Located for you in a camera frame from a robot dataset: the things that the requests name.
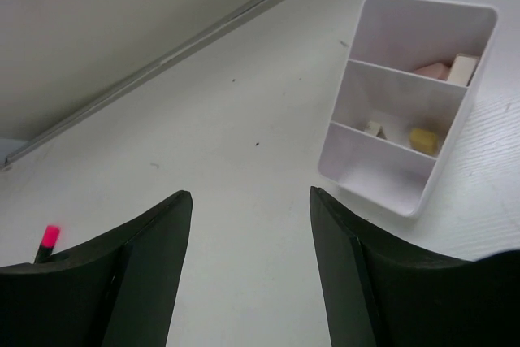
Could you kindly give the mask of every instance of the yellow block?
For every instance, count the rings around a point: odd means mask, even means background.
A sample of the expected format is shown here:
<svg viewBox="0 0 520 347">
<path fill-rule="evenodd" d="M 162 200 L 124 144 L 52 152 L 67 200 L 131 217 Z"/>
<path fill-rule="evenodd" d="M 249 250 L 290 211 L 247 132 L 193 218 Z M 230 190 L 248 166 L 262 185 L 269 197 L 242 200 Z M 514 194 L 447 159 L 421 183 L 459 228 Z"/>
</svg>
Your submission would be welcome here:
<svg viewBox="0 0 520 347">
<path fill-rule="evenodd" d="M 409 143 L 412 148 L 424 154 L 434 155 L 439 148 L 439 138 L 434 132 L 413 128 L 409 134 Z"/>
</svg>

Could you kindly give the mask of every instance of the storage box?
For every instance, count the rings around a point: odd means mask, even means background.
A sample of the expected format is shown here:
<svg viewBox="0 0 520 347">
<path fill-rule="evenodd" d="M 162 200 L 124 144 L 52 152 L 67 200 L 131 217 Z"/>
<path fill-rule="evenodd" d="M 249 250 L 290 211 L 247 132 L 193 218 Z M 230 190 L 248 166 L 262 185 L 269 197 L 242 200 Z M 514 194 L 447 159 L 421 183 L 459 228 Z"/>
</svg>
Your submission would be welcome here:
<svg viewBox="0 0 520 347">
<path fill-rule="evenodd" d="M 399 215 L 420 214 L 470 113 L 497 20 L 487 6 L 365 0 L 319 172 Z M 460 53 L 481 58 L 468 86 L 411 73 Z M 369 121 L 386 140 L 363 132 Z M 437 134 L 437 155 L 411 149 L 412 128 Z"/>
</svg>

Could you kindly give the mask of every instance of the white table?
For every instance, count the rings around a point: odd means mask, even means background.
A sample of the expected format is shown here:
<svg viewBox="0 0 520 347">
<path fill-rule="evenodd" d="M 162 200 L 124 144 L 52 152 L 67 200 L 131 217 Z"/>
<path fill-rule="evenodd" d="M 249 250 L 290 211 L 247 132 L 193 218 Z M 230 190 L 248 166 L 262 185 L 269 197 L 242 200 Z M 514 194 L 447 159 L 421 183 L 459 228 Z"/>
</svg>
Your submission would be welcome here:
<svg viewBox="0 0 520 347">
<path fill-rule="evenodd" d="M 193 222 L 168 345 L 330 345 L 308 192 L 428 249 L 478 258 L 520 247 L 520 5 L 502 11 L 475 108 L 430 204 L 406 220 L 316 172 L 362 0 L 288 0 L 0 174 L 0 265 L 58 250 L 179 189 Z"/>
</svg>

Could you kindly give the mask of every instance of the pink marker cap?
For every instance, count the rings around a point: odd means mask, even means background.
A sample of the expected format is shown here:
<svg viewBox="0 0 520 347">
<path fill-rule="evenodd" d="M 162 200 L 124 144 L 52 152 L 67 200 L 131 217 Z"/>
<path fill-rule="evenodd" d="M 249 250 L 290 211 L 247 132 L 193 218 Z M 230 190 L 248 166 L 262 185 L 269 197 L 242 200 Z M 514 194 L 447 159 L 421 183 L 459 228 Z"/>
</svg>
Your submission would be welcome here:
<svg viewBox="0 0 520 347">
<path fill-rule="evenodd" d="M 56 225 L 47 225 L 43 238 L 41 239 L 41 245 L 47 248 L 54 248 L 56 241 L 58 241 L 60 228 Z"/>
</svg>

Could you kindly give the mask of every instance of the marker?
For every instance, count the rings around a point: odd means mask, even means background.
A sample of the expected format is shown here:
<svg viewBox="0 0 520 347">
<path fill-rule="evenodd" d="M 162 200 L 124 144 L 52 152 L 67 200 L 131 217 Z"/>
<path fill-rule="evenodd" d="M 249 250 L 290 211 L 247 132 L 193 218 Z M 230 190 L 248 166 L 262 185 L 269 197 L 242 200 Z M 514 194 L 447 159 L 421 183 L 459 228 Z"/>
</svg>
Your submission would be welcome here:
<svg viewBox="0 0 520 347">
<path fill-rule="evenodd" d="M 52 254 L 56 241 L 58 241 L 59 231 L 60 229 L 56 225 L 47 225 L 34 259 L 35 263 L 44 263 Z"/>
</svg>

